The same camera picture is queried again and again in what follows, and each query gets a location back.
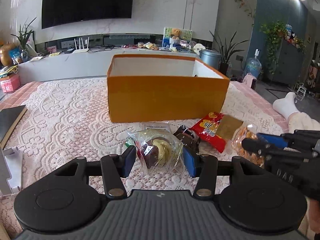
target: pink box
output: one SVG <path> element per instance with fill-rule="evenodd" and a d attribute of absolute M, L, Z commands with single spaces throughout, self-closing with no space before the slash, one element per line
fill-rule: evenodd
<path fill-rule="evenodd" d="M 20 79 L 18 74 L 11 74 L 8 77 L 0 79 L 0 85 L 4 93 L 15 91 L 20 87 Z"/>

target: person's hand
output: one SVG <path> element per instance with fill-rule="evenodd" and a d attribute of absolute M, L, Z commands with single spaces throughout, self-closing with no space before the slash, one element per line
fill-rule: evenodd
<path fill-rule="evenodd" d="M 316 234 L 320 234 L 320 204 L 314 199 L 310 199 L 309 226 Z"/>

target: power outlet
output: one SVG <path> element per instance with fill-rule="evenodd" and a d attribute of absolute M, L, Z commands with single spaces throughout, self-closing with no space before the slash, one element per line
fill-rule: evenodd
<path fill-rule="evenodd" d="M 75 41 L 63 41 L 63 42 L 61 42 L 61 48 L 66 49 L 69 47 L 69 45 L 74 46 L 74 44 L 75 44 Z"/>
<path fill-rule="evenodd" d="M 240 55 L 236 55 L 236 60 L 238 60 L 238 61 L 243 61 L 243 57 L 240 56 Z"/>

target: water bottle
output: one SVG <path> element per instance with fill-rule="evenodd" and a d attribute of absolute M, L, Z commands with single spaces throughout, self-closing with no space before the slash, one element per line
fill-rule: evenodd
<path fill-rule="evenodd" d="M 259 56 L 259 50 L 256 49 L 254 58 L 249 58 L 247 61 L 247 65 L 245 66 L 245 69 L 244 69 L 244 76 L 250 73 L 251 75 L 253 75 L 255 78 L 258 79 L 258 76 L 262 69 L 262 65 L 260 61 L 257 59 L 258 56 Z"/>

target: gray ribbed surface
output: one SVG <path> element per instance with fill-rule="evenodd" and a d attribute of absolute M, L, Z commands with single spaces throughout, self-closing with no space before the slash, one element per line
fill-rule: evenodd
<path fill-rule="evenodd" d="M 91 225 L 63 235 L 24 231 L 18 240 L 301 240 L 296 231 L 280 236 L 245 233 L 221 218 L 210 202 L 198 201 L 188 191 L 135 190 L 129 198 L 111 201 Z"/>

